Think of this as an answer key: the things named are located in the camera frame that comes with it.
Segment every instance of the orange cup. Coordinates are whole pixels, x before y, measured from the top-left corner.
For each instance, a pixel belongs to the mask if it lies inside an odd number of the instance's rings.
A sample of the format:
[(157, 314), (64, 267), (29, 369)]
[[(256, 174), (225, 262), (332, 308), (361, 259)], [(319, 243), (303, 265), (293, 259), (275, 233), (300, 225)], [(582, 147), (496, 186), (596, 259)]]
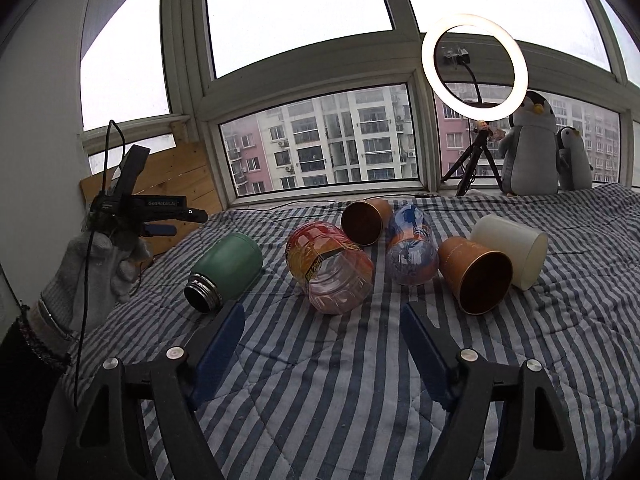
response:
[(507, 294), (513, 266), (506, 254), (453, 236), (440, 245), (438, 257), (440, 272), (466, 314), (485, 314)]
[(340, 227), (358, 245), (374, 244), (391, 218), (392, 207), (381, 198), (350, 203), (342, 212)]

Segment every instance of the ring light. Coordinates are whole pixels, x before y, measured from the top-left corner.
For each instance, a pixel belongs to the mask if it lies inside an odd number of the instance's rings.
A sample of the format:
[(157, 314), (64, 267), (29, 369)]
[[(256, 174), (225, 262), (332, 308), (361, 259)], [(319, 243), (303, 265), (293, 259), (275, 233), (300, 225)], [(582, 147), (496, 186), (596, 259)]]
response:
[[(492, 34), (507, 51), (511, 63), (513, 63), (513, 89), (511, 89), (509, 97), (504, 102), (493, 108), (475, 108), (463, 103), (447, 90), (440, 80), (440, 76), (438, 76), (434, 60), (434, 52), (438, 41), (445, 32), (460, 25), (473, 25)], [(438, 20), (429, 28), (422, 42), (422, 66), (436, 95), (452, 110), (476, 121), (497, 121), (513, 114), (522, 104), (529, 86), (527, 63), (524, 61), (522, 51), (515, 40), (499, 25), (473, 14), (452, 14)]]

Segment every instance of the white cylindrical container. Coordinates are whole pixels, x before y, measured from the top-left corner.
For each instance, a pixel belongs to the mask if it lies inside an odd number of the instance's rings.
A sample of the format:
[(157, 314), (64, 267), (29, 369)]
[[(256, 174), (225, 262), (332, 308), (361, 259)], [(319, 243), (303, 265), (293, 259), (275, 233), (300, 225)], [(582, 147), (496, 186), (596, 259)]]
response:
[(520, 290), (527, 290), (536, 282), (545, 263), (546, 234), (497, 215), (479, 219), (470, 240), (505, 253), (513, 265), (511, 283)]

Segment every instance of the blue and white striped cloth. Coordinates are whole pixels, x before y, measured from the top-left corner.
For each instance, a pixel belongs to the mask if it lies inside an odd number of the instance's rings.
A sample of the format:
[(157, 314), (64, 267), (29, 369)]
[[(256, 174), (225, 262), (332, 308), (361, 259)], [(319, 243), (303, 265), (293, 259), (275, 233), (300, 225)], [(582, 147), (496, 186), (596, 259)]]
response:
[[(405, 200), (392, 200), (397, 210)], [(133, 300), (88, 335), (84, 391), (107, 356), (150, 360), (187, 341), (201, 322), (182, 294), (191, 266), (238, 230), (264, 253), (264, 274), (241, 302), (246, 327), (216, 399), (197, 419), (229, 479), (416, 478), (444, 425), (398, 327), (401, 304), (427, 303), (430, 319), (460, 347), (489, 361), (542, 362), (569, 415), (585, 478), (605, 479), (640, 423), (640, 195), (618, 184), (547, 197), (467, 196), (415, 200), (437, 242), (467, 236), (488, 213), (545, 231), (542, 275), (511, 287), (492, 312), (469, 317), (442, 277), (399, 286), (384, 272), (384, 241), (367, 248), (373, 294), (344, 316), (310, 307), (284, 261), (302, 222), (339, 223), (346, 203), (217, 214), (144, 275)], [(72, 391), (73, 373), (63, 378)], [(152, 402), (143, 403), (158, 478), (172, 477)], [(495, 407), (472, 473), (484, 478), (498, 424)]]

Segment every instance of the penguin plush toy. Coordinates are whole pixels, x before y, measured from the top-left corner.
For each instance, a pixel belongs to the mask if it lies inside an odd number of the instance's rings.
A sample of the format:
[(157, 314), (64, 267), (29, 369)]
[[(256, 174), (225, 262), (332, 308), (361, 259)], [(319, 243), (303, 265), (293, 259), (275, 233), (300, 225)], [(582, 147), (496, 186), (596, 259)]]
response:
[(505, 193), (550, 195), (558, 192), (556, 116), (548, 101), (527, 91), (509, 116), (511, 129), (498, 145)]
[(593, 179), (580, 132), (567, 126), (558, 132), (560, 188), (563, 191), (591, 189)]

